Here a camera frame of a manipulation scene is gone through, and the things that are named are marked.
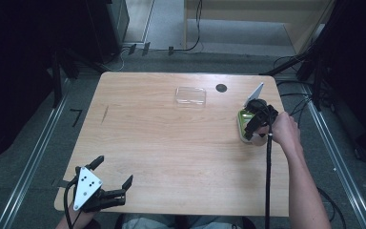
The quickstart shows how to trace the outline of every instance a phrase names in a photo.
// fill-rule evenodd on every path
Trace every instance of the metal track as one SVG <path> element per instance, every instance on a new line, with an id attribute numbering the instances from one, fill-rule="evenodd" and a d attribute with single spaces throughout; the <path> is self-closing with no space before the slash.
<path id="1" fill-rule="evenodd" d="M 26 164 L 21 177 L 17 181 L 16 186 L 11 192 L 8 203 L 0 218 L 0 228 L 11 228 L 14 218 L 16 217 L 17 211 L 19 210 L 23 198 L 25 197 L 29 189 L 35 171 L 37 170 L 40 160 L 43 154 L 45 153 L 46 146 L 50 141 L 52 131 L 55 128 L 59 116 L 62 114 L 70 87 L 71 82 L 67 78 L 64 82 L 64 95 L 61 101 L 58 103 L 57 108 L 51 111 L 49 120 L 47 121 L 43 129 L 43 132 L 38 138 L 38 141 L 31 153 L 29 161 Z"/>
<path id="2" fill-rule="evenodd" d="M 311 94 L 311 90 L 302 86 L 302 91 L 306 94 Z M 336 143 L 329 131 L 328 126 L 326 125 L 325 119 L 320 113 L 313 103 L 308 103 L 311 114 L 314 118 L 316 127 L 318 128 L 320 135 L 328 149 L 329 156 L 333 164 L 335 165 L 335 169 L 337 171 L 338 177 L 343 185 L 343 188 L 349 198 L 350 203 L 352 204 L 353 209 L 355 210 L 356 217 L 361 225 L 361 228 L 366 228 L 366 203 L 361 195 L 356 182 L 354 181 L 352 175 L 350 174 L 349 169 L 347 168 L 346 163 L 343 160 L 343 157 L 340 151 L 337 149 Z"/>

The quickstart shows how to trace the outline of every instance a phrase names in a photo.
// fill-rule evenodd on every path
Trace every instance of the human arm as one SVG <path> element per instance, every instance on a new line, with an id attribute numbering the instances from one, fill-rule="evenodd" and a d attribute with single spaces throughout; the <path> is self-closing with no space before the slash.
<path id="1" fill-rule="evenodd" d="M 273 140 L 281 145 L 289 165 L 289 212 L 292 228 L 331 228 L 322 199 L 305 161 L 296 122 L 284 112 L 276 118 L 272 129 Z"/>
<path id="2" fill-rule="evenodd" d="M 97 212 L 85 213 L 85 212 L 82 211 L 80 213 L 80 216 L 78 217 L 78 214 L 79 214 L 80 210 L 75 212 L 73 210 L 72 206 L 73 206 L 73 202 L 68 207 L 68 211 L 70 213 L 71 222 L 72 223 L 75 222 L 75 224 L 73 226 L 74 229 L 83 229 L 83 228 L 85 228 L 92 221 L 94 215 L 97 213 Z M 56 226 L 56 229 L 68 229 L 68 228 L 69 228 L 69 226 L 68 226 L 68 223 L 67 223 L 67 219 L 64 216 L 59 221 L 58 225 Z"/>

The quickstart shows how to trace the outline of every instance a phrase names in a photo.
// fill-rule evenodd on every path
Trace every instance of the light wood tabletop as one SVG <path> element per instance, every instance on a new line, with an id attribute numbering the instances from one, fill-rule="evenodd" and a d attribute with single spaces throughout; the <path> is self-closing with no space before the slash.
<path id="1" fill-rule="evenodd" d="M 130 175 L 133 182 L 126 205 L 103 211 L 264 216 L 266 145 L 242 142 L 236 122 L 260 82 L 260 98 L 281 113 L 270 76 L 103 73 L 64 179 L 104 156 L 93 173 L 105 191 L 120 189 Z M 218 84 L 227 91 L 218 92 Z M 179 87 L 204 89 L 205 105 L 178 106 Z M 288 217 L 287 160 L 278 144 L 272 148 L 271 216 Z M 57 210 L 64 209 L 63 195 L 60 188 Z"/>

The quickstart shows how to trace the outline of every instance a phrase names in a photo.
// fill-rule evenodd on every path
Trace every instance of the gray pants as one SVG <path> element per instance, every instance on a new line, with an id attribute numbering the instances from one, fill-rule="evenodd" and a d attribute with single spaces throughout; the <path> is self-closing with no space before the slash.
<path id="1" fill-rule="evenodd" d="M 241 229 L 241 217 L 188 216 L 188 224 L 192 229 Z M 173 229 L 172 215 L 126 214 L 123 229 Z"/>

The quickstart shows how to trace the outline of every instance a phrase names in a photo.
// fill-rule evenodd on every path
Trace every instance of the scratch on table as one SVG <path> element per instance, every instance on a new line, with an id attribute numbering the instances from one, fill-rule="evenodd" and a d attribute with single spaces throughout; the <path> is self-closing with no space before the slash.
<path id="1" fill-rule="evenodd" d="M 107 106 L 107 108 L 106 108 L 106 111 L 105 111 L 105 113 L 103 114 L 103 119 L 102 119 L 102 123 L 101 124 L 103 124 L 103 121 L 105 120 L 105 118 L 106 118 L 106 115 L 107 115 L 107 111 L 109 110 L 109 105 Z"/>

